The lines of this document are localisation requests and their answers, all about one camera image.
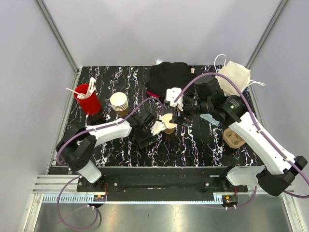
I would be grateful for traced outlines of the single black cup lid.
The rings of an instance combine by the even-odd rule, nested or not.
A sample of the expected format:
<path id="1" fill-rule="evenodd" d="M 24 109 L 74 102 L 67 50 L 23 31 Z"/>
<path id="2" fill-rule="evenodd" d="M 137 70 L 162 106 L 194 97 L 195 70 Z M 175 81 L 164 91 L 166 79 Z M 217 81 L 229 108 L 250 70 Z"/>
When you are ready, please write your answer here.
<path id="1" fill-rule="evenodd" d="M 145 136 L 145 137 L 137 137 L 136 138 L 136 143 L 138 144 L 138 147 L 140 149 L 143 149 L 149 145 L 151 145 L 152 143 L 157 141 L 157 136 L 153 136 L 151 134 Z"/>

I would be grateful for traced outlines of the single paper cup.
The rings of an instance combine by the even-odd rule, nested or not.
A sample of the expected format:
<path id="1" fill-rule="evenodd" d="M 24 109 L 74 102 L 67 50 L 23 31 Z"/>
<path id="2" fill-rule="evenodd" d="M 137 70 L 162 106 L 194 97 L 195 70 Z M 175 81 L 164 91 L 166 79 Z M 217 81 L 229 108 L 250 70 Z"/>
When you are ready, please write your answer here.
<path id="1" fill-rule="evenodd" d="M 173 117 L 173 114 L 172 113 L 167 113 L 167 114 L 164 114 L 162 117 L 161 117 L 161 121 L 165 124 L 166 126 L 166 129 L 164 130 L 164 132 L 166 134 L 171 134 L 175 131 L 176 127 L 177 127 L 177 124 L 176 123 L 172 123 L 170 122 L 172 120 L 172 117 Z"/>

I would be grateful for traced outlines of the stack of paper cups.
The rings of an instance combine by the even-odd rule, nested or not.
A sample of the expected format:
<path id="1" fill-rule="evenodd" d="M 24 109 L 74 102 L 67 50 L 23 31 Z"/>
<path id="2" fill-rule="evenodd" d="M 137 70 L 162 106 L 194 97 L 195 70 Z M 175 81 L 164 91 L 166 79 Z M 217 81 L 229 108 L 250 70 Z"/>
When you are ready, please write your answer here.
<path id="1" fill-rule="evenodd" d="M 120 116 L 124 117 L 128 115 L 128 98 L 123 92 L 116 92 L 111 95 L 110 103 L 113 110 Z"/>

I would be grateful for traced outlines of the blue white paper bag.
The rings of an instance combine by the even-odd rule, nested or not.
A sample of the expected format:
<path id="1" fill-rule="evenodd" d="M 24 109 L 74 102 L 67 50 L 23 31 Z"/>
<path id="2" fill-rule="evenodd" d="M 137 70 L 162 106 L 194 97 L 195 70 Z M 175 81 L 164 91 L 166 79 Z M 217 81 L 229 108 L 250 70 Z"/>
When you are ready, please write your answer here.
<path id="1" fill-rule="evenodd" d="M 225 60 L 224 60 L 222 68 L 220 70 L 217 70 L 216 61 L 217 61 L 217 58 L 220 57 L 220 56 L 224 56 Z M 248 88 L 249 86 L 253 85 L 253 84 L 259 84 L 261 86 L 265 86 L 265 84 L 262 83 L 262 82 L 257 82 L 257 81 L 252 80 L 250 69 L 247 69 L 243 65 L 240 65 L 240 64 L 235 63 L 233 61 L 229 61 L 226 64 L 226 59 L 227 59 L 227 57 L 226 57 L 225 54 L 219 54 L 219 55 L 216 56 L 216 58 L 214 60 L 215 72 L 219 73 L 221 75 L 224 75 L 228 78 L 228 80 L 227 80 L 227 79 L 222 78 L 221 76 L 217 76 L 217 75 L 215 76 L 215 78 L 218 80 L 220 88 L 224 92 L 225 98 L 230 97 L 230 96 L 234 96 L 234 95 L 239 97 L 242 100 L 243 105 L 247 109 L 250 109 L 251 112 L 252 112 L 252 115 L 255 116 L 255 114 L 252 111 L 249 103 L 247 102 L 247 99 L 245 97 L 243 97 L 243 98 L 241 97 L 241 95 L 235 89 L 235 86 L 243 94 L 244 90 L 246 88 Z"/>

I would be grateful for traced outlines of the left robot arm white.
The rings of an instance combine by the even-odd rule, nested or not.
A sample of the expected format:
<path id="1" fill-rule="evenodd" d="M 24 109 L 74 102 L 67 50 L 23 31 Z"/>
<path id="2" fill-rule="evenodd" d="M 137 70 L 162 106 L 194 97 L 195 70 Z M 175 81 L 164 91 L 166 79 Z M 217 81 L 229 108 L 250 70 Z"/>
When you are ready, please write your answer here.
<path id="1" fill-rule="evenodd" d="M 63 160 L 73 172 L 87 180 L 93 191 L 104 187 L 101 171 L 90 160 L 95 147 L 118 138 L 130 138 L 140 148 L 156 141 L 159 133 L 155 116 L 146 111 L 132 114 L 127 119 L 119 118 L 96 126 L 73 126 L 56 146 L 57 158 Z"/>

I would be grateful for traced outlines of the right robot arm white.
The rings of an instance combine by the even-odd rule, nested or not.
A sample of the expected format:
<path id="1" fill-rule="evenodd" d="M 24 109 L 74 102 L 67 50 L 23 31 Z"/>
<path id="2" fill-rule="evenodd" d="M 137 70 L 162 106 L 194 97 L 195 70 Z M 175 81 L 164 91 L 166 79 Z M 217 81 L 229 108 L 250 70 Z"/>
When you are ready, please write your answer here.
<path id="1" fill-rule="evenodd" d="M 186 126 L 194 115 L 210 114 L 240 136 L 262 160 L 263 166 L 228 168 L 219 179 L 223 191 L 239 185 L 261 187 L 272 196 L 286 192 L 307 165 L 303 156 L 294 156 L 284 149 L 258 122 L 242 92 L 225 96 L 217 80 L 218 73 L 205 73 L 189 82 L 183 89 L 166 91 L 166 102 L 177 109 L 171 122 Z"/>

